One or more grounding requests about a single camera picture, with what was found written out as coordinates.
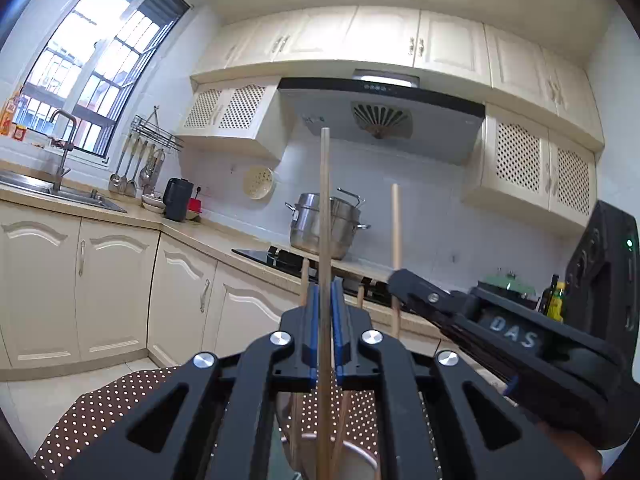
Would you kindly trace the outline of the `person's right hand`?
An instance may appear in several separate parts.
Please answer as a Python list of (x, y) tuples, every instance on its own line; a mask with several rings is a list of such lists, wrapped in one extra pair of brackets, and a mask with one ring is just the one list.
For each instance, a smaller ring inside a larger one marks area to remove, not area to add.
[(579, 434), (555, 431), (545, 422), (537, 427), (580, 469), (586, 480), (602, 478), (602, 456)]

